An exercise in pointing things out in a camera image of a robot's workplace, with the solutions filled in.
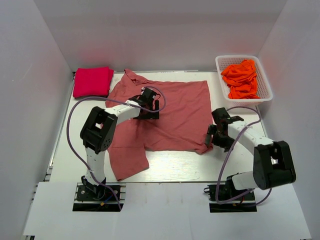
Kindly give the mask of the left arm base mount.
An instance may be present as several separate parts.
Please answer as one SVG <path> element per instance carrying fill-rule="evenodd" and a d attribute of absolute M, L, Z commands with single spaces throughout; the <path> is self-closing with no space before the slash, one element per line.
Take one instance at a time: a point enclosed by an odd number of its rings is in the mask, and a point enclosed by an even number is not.
<path fill-rule="evenodd" d="M 94 194 L 82 183 L 78 183 L 74 195 L 73 212 L 106 212 L 119 213 L 116 197 L 108 188 L 102 187 L 102 191 Z"/>

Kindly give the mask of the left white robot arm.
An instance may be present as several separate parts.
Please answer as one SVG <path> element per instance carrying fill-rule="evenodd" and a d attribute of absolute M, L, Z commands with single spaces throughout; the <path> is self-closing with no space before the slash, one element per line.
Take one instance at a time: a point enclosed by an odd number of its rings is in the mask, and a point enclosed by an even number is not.
<path fill-rule="evenodd" d="M 157 120 L 159 119 L 159 94 L 150 88 L 144 87 L 140 95 L 129 98 L 126 102 L 107 108 L 94 107 L 88 115 L 80 138 L 86 152 L 86 163 L 89 166 L 82 184 L 94 199 L 105 196 L 106 176 L 104 173 L 105 153 L 111 146 L 117 125 L 130 120 Z"/>

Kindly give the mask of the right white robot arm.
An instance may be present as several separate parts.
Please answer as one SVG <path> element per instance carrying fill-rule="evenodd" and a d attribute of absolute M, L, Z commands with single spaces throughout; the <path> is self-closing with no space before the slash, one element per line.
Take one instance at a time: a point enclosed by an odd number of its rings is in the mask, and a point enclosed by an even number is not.
<path fill-rule="evenodd" d="M 214 194 L 218 202 L 236 200 L 257 188 L 269 190 L 296 181 L 297 175 L 287 142 L 262 136 L 242 117 L 230 116 L 224 107 L 215 109 L 211 114 L 214 124 L 207 129 L 207 146 L 223 149 L 229 158 L 239 143 L 253 155 L 251 171 L 228 176 L 225 183 L 217 182 Z"/>

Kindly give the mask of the white plastic mesh basket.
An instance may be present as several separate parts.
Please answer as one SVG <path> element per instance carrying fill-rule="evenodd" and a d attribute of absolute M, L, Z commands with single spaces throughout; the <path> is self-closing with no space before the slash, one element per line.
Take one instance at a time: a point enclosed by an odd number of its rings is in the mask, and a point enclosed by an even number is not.
<path fill-rule="evenodd" d="M 257 96 L 258 99 L 231 99 L 229 98 L 230 88 L 223 80 L 221 75 L 228 66 L 240 64 L 243 60 L 253 60 L 256 69 Z M 268 82 L 267 76 L 259 59 L 253 55 L 220 55 L 215 58 L 216 69 L 222 89 L 222 95 L 227 102 L 228 107 L 235 106 L 257 106 L 260 103 L 272 100 L 273 93 Z"/>

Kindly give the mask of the folded magenta t-shirt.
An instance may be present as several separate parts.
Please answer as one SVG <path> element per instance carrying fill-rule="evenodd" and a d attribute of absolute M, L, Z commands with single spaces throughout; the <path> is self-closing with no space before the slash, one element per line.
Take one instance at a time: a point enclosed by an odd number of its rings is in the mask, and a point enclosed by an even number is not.
<path fill-rule="evenodd" d="M 114 70 L 109 67 L 78 68 L 75 72 L 72 96 L 108 96 Z"/>

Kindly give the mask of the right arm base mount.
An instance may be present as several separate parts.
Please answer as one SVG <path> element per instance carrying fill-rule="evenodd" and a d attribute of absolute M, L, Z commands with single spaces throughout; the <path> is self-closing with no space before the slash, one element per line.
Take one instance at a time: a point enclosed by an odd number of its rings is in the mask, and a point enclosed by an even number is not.
<path fill-rule="evenodd" d="M 227 201 L 238 195 L 237 199 L 228 201 L 224 204 L 218 204 L 216 201 L 216 184 L 209 184 L 203 189 L 203 192 L 208 195 L 209 212 L 210 213 L 254 213 L 257 212 L 256 199 L 253 191 L 246 195 L 241 195 L 246 190 L 235 190 L 230 184 L 220 184 L 218 190 L 218 200 L 220 202 Z"/>

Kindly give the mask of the orange crumpled t-shirt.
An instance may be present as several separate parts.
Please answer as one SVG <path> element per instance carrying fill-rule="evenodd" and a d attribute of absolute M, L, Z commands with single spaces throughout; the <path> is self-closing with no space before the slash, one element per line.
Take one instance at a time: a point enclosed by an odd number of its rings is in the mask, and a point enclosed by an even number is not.
<path fill-rule="evenodd" d="M 222 73 L 223 81 L 229 87 L 229 99 L 259 99 L 255 62 L 244 59 L 240 64 L 227 66 Z"/>

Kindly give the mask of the salmon pink t-shirt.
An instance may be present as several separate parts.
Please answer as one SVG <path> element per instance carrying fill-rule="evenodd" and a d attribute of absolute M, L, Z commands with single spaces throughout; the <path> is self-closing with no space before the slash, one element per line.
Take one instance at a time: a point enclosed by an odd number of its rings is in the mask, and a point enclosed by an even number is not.
<path fill-rule="evenodd" d="M 164 96 L 159 103 L 164 109 L 158 119 L 130 119 L 116 126 L 108 153 L 118 181 L 149 168 L 146 150 L 189 151 L 202 155 L 213 148 L 205 144 L 208 126 L 213 122 L 206 81 L 152 81 L 125 69 L 109 98 L 125 102 L 146 86 L 162 91 Z"/>

